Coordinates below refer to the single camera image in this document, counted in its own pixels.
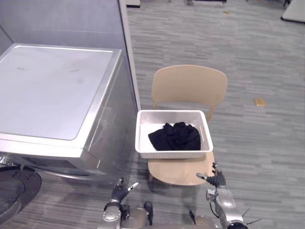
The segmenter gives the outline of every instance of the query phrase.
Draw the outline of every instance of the chair seat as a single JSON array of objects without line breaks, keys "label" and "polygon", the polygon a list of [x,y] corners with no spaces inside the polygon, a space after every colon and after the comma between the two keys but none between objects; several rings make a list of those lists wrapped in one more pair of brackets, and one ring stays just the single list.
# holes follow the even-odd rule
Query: chair seat
[{"label": "chair seat", "polygon": [[163,182],[173,185],[200,185],[205,180],[196,176],[196,173],[213,176],[213,152],[206,153],[200,158],[191,159],[149,159],[150,174]]}]

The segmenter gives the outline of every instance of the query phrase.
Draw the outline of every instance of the white appliance lid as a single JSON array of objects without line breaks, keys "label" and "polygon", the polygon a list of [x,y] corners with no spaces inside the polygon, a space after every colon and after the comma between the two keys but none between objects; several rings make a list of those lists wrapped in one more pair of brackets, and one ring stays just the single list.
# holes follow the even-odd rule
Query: white appliance lid
[{"label": "white appliance lid", "polygon": [[0,59],[0,133],[74,139],[112,54],[62,47],[13,48]]}]

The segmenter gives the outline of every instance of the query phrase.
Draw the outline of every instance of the gray carpet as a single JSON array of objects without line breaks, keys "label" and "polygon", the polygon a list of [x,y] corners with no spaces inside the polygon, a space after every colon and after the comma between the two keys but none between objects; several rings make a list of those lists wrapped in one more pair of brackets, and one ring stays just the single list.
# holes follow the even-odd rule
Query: gray carpet
[{"label": "gray carpet", "polygon": [[[198,64],[224,72],[228,90],[209,124],[214,154],[251,229],[305,228],[305,27],[281,21],[282,4],[267,0],[215,2],[142,0],[128,9],[143,109],[152,109],[157,69]],[[266,100],[256,107],[254,98]],[[162,104],[162,109],[201,109]],[[94,229],[110,187],[42,174],[37,197],[4,229]],[[147,184],[145,160],[134,155],[126,198],[154,204],[154,223],[191,223],[188,210],[213,216],[208,184]]]}]

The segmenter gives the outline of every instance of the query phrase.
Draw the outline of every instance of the laundry basket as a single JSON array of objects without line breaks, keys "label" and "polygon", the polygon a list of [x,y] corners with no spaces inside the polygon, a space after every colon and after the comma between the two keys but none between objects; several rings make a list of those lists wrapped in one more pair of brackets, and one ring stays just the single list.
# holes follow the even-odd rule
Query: laundry basket
[{"label": "laundry basket", "polygon": [[[157,151],[148,134],[171,125],[185,122],[195,127],[201,136],[201,150]],[[212,139],[204,113],[199,110],[140,110],[137,115],[135,149],[142,158],[197,158],[213,150]]]}]

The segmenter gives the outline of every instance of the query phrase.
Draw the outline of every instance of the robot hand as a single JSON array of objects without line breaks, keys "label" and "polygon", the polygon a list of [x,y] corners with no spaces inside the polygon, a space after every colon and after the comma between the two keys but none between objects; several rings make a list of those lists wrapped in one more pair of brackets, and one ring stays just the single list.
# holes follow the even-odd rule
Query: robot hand
[{"label": "robot hand", "polygon": [[225,187],[226,186],[226,181],[225,181],[225,178],[224,178],[224,175],[223,175],[222,171],[220,171],[218,165],[214,162],[213,162],[212,167],[214,169],[212,171],[215,174],[214,177],[207,177],[207,176],[204,176],[201,173],[196,173],[196,176],[198,176],[199,178],[201,178],[203,180],[206,180],[211,185],[215,186],[215,188]]},{"label": "robot hand", "polygon": [[137,187],[138,182],[131,185],[129,188],[123,187],[124,178],[120,178],[116,183],[112,194],[111,194],[111,202],[121,203],[122,200],[128,195],[129,191]]}]

